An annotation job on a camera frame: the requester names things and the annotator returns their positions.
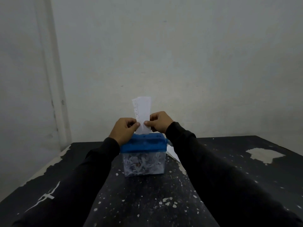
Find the table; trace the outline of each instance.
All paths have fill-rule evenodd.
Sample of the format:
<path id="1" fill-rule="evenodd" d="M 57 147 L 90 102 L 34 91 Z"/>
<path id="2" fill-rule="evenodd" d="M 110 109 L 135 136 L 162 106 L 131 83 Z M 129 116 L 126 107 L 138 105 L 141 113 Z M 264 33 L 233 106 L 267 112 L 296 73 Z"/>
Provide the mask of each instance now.
<path id="1" fill-rule="evenodd" d="M 303 156 L 257 136 L 198 140 L 303 218 Z M 50 166 L 44 175 L 17 188 L 0 203 L 0 226 L 9 226 L 19 214 L 36 204 L 44 193 L 83 161 L 90 149 L 99 147 L 101 143 L 73 143 L 59 163 Z M 275 158 L 273 163 L 266 165 L 260 160 L 253 160 L 252 155 L 246 152 L 254 148 L 271 149 L 285 156 Z M 84 226 L 138 225 L 218 226 L 175 160 L 166 157 L 163 175 L 125 178 L 122 156 L 119 155 L 112 163 L 110 174 Z"/>

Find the white wall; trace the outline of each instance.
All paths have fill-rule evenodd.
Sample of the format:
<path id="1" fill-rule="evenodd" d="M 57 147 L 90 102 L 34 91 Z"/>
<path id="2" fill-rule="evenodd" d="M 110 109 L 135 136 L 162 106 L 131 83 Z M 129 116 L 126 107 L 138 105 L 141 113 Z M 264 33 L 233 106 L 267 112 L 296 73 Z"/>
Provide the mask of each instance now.
<path id="1" fill-rule="evenodd" d="M 0 5 L 0 201 L 60 152 L 33 0 Z"/>
<path id="2" fill-rule="evenodd" d="M 134 116 L 131 99 L 152 96 L 197 137 L 259 135 L 303 154 L 303 0 L 52 6 L 74 142 L 103 140 Z"/>

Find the paper sheet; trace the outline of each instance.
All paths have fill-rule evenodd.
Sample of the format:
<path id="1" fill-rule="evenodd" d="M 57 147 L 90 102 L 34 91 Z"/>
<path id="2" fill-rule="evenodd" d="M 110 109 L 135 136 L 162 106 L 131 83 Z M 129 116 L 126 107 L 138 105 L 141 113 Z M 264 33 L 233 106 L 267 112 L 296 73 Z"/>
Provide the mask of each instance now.
<path id="1" fill-rule="evenodd" d="M 168 145 L 166 148 L 166 153 L 171 156 L 173 159 L 177 160 L 178 162 L 180 162 L 180 159 L 178 158 L 178 155 L 176 154 L 174 147 Z"/>
<path id="2" fill-rule="evenodd" d="M 152 105 L 151 97 L 140 96 L 136 99 L 133 99 L 132 102 L 136 120 L 140 123 L 139 128 L 136 130 L 136 134 L 142 135 L 150 133 L 151 129 L 150 127 L 144 125 L 144 121 L 149 121 Z"/>

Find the transparent plastic bin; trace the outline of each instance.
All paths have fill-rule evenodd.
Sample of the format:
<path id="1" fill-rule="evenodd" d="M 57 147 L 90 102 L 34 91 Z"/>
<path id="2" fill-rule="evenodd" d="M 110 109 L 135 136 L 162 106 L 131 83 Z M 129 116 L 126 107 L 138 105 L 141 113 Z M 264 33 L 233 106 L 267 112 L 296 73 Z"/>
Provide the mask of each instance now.
<path id="1" fill-rule="evenodd" d="M 163 174 L 166 147 L 166 139 L 161 133 L 134 134 L 120 149 L 124 176 Z"/>

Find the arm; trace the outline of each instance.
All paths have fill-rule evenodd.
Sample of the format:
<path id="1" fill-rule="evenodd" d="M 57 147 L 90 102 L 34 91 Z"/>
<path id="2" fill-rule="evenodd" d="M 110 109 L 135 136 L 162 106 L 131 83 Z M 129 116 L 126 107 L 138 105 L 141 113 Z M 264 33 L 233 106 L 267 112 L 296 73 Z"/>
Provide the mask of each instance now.
<path id="1" fill-rule="evenodd" d="M 169 118 L 166 113 L 151 115 L 154 121 L 147 123 L 173 143 L 191 183 L 220 226 L 303 226 L 294 213 L 287 212 L 237 168 L 200 145 L 193 133 L 166 116 Z"/>
<path id="2" fill-rule="evenodd" d="M 108 177 L 112 160 L 120 146 L 127 143 L 140 124 L 135 119 L 119 119 L 111 134 L 98 149 L 89 151 L 85 160 L 51 194 L 27 210 L 13 227 L 83 226 L 92 204 Z"/>

